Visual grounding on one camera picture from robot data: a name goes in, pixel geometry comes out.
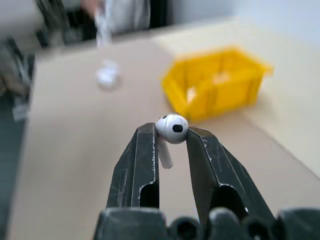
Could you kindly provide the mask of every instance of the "wireless earbud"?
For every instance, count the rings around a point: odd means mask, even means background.
[[[180,144],[187,138],[188,121],[177,114],[169,114],[155,124],[158,134],[158,156],[164,169],[170,169],[172,162],[167,143]]]

